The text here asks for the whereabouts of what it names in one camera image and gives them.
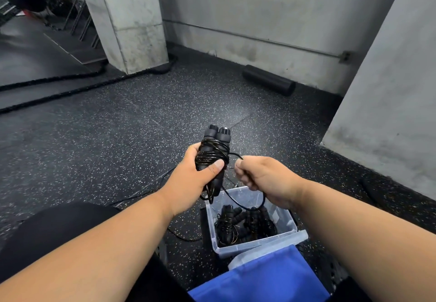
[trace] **leg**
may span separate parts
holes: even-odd
[[[0,251],[0,283],[42,256],[119,212],[91,203],[69,203],[43,210],[23,222]],[[153,255],[127,301],[193,301]]]

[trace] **black foam roller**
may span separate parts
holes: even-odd
[[[274,73],[253,67],[252,65],[245,66],[243,69],[243,77],[251,82],[268,87],[269,89],[279,92],[285,96],[292,94],[296,84],[293,80],[280,77]]]

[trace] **right hand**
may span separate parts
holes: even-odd
[[[306,179],[279,161],[264,156],[244,156],[235,163],[237,178],[252,191],[262,191],[268,200],[283,209],[299,207]]]

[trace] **gray wall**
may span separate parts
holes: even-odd
[[[344,95],[393,1],[160,0],[160,3],[163,19],[338,54],[356,51],[352,65],[340,65],[336,58],[164,23],[167,40]]]
[[[436,0],[395,0],[323,143],[436,200]]]

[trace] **left hand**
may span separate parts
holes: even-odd
[[[200,143],[190,145],[182,162],[174,169],[165,186],[158,192],[162,195],[174,216],[188,210],[200,197],[204,185],[216,177],[224,167],[217,160],[204,170],[197,171],[195,156]]]

